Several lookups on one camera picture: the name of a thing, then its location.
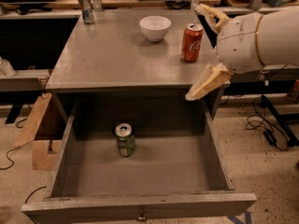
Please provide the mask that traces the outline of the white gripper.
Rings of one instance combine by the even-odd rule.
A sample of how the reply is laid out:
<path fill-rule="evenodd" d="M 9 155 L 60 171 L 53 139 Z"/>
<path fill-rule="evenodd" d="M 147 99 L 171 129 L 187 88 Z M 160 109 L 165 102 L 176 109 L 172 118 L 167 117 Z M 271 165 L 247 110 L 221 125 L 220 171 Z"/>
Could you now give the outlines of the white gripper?
<path fill-rule="evenodd" d="M 229 81 L 234 73 L 244 74 L 263 69 L 257 48 L 258 25 L 262 14 L 254 12 L 231 19 L 219 9 L 205 4 L 197 5 L 195 11 L 218 34 L 216 51 L 221 63 L 206 65 L 199 79 L 186 93 L 187 101 L 203 98 Z"/>

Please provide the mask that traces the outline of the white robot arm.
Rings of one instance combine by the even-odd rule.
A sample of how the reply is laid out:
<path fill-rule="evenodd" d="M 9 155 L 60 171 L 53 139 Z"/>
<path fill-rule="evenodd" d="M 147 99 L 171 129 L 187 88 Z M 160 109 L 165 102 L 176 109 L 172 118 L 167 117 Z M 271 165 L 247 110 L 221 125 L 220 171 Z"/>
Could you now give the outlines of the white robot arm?
<path fill-rule="evenodd" d="M 259 71 L 268 65 L 299 65 L 299 7 L 268 14 L 253 12 L 229 18 L 207 5 L 195 11 L 217 34 L 220 63 L 207 64 L 185 98 L 198 100 L 229 81 L 234 74 Z"/>

